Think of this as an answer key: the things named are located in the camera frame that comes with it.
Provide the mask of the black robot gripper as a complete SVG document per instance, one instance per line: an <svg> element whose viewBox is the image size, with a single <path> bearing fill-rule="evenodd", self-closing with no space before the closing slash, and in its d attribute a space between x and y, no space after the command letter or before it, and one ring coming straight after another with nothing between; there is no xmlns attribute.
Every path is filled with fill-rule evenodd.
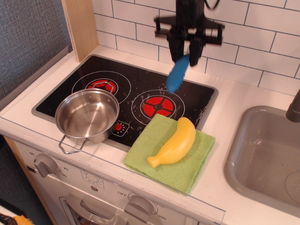
<svg viewBox="0 0 300 225"><path fill-rule="evenodd" d="M184 43L190 41L190 66L196 66L202 55L205 44L221 45L222 32L225 26L206 18L205 8L214 10L219 4L216 1L210 6L206 0L177 0L176 15L157 17L155 36L166 38L173 62L184 54Z"/></svg>

